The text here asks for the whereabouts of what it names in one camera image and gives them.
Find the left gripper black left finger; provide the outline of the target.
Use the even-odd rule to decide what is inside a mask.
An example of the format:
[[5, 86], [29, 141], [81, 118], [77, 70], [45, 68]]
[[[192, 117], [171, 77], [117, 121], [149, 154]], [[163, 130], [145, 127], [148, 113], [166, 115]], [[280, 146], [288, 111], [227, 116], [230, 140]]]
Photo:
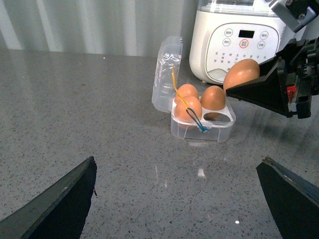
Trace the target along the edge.
[[90, 156], [0, 222], [2, 239], [78, 239], [95, 193], [97, 164]]

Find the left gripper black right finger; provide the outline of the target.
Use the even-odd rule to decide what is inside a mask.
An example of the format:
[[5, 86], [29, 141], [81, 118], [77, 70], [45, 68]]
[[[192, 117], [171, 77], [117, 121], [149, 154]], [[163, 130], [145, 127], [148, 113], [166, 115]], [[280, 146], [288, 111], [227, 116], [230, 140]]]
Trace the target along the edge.
[[270, 157], [266, 157], [256, 170], [282, 238], [317, 239], [319, 188]]

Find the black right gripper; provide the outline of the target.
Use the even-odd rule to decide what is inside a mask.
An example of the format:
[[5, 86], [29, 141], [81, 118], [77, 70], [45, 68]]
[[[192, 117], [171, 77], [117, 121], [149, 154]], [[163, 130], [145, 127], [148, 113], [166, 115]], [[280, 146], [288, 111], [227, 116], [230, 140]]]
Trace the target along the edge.
[[259, 78], [229, 88], [225, 94], [287, 118], [309, 118], [312, 96], [319, 94], [319, 39], [293, 38], [259, 66]]

